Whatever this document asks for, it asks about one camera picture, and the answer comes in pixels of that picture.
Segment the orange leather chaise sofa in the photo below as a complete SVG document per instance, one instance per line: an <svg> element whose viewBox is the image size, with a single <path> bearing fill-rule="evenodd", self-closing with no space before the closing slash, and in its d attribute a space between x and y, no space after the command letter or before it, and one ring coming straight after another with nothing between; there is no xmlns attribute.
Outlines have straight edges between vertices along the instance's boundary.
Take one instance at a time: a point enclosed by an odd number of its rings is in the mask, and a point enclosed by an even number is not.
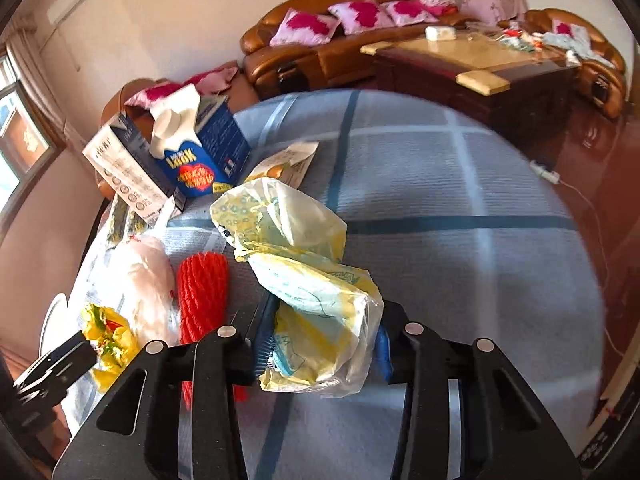
<svg viewBox="0 0 640 480"><path fill-rule="evenodd" d="M117 113L124 113L134 121L146 140L151 140L154 118L150 108L177 90L193 84L202 96L225 96L232 113L258 102L258 95L235 61L222 64L207 72L191 76L183 82L168 79L140 78L127 82L104 106L100 125Z"/></svg>

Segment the window with frame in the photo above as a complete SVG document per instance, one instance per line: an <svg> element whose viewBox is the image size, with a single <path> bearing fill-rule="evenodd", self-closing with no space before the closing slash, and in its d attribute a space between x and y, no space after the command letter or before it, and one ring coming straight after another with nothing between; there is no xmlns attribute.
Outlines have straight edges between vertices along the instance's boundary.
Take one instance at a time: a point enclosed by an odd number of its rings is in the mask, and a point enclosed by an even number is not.
<svg viewBox="0 0 640 480"><path fill-rule="evenodd" d="M65 143L28 96L1 48L1 235Z"/></svg>

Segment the pink pillow left on sofa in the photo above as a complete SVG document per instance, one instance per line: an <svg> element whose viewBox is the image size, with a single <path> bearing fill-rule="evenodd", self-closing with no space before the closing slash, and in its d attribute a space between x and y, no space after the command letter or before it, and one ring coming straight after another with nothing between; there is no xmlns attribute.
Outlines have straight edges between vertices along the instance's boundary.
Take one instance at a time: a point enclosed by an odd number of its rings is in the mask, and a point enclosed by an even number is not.
<svg viewBox="0 0 640 480"><path fill-rule="evenodd" d="M299 44L319 47L328 44L340 21L333 16L314 14L289 8L277 32L270 39L270 47Z"/></svg>

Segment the wooden coffee table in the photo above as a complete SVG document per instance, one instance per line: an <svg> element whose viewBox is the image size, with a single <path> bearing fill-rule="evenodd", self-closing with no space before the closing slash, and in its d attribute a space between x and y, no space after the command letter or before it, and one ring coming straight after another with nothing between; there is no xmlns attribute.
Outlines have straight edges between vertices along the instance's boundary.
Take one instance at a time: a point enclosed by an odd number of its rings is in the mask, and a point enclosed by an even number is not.
<svg viewBox="0 0 640 480"><path fill-rule="evenodd" d="M506 140L523 144L564 129L577 68L542 48L515 50L477 32L451 40L424 37L360 48L379 89L448 106Z"/></svg>

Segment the yellow green snack bag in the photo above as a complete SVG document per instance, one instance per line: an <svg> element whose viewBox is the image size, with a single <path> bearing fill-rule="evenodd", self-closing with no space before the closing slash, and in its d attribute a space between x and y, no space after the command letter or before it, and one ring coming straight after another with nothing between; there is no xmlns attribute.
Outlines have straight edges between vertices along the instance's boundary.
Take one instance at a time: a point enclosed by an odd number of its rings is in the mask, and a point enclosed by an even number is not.
<svg viewBox="0 0 640 480"><path fill-rule="evenodd" d="M82 322L82 334L98 355L91 376L99 392L106 393L137 356L140 344L126 318L112 308L88 304Z"/></svg>

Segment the brown leather long sofa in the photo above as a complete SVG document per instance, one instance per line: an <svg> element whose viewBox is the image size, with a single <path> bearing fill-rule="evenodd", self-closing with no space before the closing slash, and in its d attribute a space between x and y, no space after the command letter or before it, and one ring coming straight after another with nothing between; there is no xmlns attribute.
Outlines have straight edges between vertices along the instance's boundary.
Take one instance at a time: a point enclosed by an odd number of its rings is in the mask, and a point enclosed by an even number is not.
<svg viewBox="0 0 640 480"><path fill-rule="evenodd" d="M383 28L347 36L338 28L328 44L270 46L288 10L328 16L328 7L352 0L288 0L275 6L253 27L244 32L240 47L244 53L243 70L258 96L269 99L282 94L284 74L291 70L304 75L312 90L346 87L374 76L373 58L360 52L366 44L413 39L424 34L426 25ZM395 0L374 0L386 3Z"/></svg>

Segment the flat gold black packet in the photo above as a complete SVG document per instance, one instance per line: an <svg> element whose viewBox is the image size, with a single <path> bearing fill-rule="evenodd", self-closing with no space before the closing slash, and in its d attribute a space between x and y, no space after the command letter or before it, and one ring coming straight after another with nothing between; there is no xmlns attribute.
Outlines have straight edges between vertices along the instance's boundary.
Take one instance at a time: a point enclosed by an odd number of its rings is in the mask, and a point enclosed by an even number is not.
<svg viewBox="0 0 640 480"><path fill-rule="evenodd" d="M142 234L147 228L144 220L122 198L115 196L107 217L106 249L114 249L123 240Z"/></svg>

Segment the pink pillow middle on sofa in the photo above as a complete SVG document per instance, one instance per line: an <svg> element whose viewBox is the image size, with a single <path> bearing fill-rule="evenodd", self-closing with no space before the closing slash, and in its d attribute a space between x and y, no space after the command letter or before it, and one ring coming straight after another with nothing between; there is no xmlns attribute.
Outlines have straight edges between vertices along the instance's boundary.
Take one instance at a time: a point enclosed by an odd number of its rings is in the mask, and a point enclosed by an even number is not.
<svg viewBox="0 0 640 480"><path fill-rule="evenodd" d="M332 4L328 12L337 18L346 36L393 28L394 23L375 0L352 0Z"/></svg>

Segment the blue plaid tablecloth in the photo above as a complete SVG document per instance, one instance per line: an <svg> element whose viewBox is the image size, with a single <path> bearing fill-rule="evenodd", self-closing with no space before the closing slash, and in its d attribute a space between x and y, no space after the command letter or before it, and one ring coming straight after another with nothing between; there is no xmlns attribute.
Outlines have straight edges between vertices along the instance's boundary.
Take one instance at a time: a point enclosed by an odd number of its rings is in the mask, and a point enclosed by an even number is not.
<svg viewBox="0 0 640 480"><path fill-rule="evenodd" d="M348 225L344 261L442 338L495 341L577 453L596 403L602 299L577 226L501 136L450 108L373 90L280 96L235 115L246 169L297 141L319 146L300 190ZM230 258L231 309L262 296L209 217L207 195L167 228L176 266ZM404 389L372 365L358 394L250 389L239 405L250 479L388 479Z"/></svg>

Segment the pink pillow on sofa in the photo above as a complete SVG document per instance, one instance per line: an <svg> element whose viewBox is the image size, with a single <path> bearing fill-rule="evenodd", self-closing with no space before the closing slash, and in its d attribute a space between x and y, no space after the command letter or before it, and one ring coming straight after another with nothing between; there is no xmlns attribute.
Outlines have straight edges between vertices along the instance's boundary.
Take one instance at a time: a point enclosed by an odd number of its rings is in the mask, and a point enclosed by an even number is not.
<svg viewBox="0 0 640 480"><path fill-rule="evenodd" d="M375 0L352 0L332 4L328 12L337 18L346 36L393 28L394 23Z"/></svg>
<svg viewBox="0 0 640 480"><path fill-rule="evenodd" d="M437 23L458 12L454 0L395 0L381 4L396 27Z"/></svg>
<svg viewBox="0 0 640 480"><path fill-rule="evenodd" d="M319 47L328 44L340 21L333 16L314 14L289 8L277 32L270 39L270 47L299 44Z"/></svg>

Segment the clear plastic bag red print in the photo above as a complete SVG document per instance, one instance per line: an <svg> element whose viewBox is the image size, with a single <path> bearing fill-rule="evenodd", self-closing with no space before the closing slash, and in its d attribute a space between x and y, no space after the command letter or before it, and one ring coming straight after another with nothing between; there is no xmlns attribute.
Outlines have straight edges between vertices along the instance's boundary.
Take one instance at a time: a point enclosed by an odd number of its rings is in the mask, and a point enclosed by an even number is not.
<svg viewBox="0 0 640 480"><path fill-rule="evenodd" d="M153 233L131 235L96 255L86 275L83 318L99 308L124 318L139 344L180 342L176 278L163 242Z"/></svg>

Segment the white box on coffee table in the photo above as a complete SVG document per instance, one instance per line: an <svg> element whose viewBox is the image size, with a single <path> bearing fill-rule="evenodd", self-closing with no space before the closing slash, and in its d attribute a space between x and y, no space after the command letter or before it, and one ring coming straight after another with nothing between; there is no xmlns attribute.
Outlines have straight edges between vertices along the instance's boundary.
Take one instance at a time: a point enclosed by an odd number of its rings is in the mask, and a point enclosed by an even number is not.
<svg viewBox="0 0 640 480"><path fill-rule="evenodd" d="M427 26L425 29L425 39L431 42L452 41L457 39L457 32L452 26Z"/></svg>

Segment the red foam mesh net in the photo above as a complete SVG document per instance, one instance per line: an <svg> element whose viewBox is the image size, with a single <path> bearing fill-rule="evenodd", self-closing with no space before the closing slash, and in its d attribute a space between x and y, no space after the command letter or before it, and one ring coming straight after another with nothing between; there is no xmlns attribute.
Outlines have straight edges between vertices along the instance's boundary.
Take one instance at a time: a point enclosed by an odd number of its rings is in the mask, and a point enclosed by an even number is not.
<svg viewBox="0 0 640 480"><path fill-rule="evenodd" d="M194 344L226 324L230 281L228 260L216 252L199 252L180 263L180 344Z"/></svg>

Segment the pink pillow right on sofa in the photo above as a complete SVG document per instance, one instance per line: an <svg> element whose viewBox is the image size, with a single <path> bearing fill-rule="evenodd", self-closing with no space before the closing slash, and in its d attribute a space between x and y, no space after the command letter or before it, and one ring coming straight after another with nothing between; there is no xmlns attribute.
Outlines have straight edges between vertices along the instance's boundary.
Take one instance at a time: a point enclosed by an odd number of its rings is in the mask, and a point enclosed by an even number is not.
<svg viewBox="0 0 640 480"><path fill-rule="evenodd" d="M458 12L454 0L395 0L381 4L396 27L437 23Z"/></svg>

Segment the pale yellow plastic bag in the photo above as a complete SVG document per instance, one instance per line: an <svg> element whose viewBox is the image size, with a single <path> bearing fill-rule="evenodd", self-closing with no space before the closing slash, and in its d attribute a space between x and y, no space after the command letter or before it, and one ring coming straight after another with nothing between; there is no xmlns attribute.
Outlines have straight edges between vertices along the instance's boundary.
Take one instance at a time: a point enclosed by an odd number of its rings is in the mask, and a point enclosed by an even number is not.
<svg viewBox="0 0 640 480"><path fill-rule="evenodd" d="M367 379L384 301L368 271L346 266L346 223L292 186L258 178L210 207L214 226L276 298L256 342L262 390L350 396Z"/></svg>

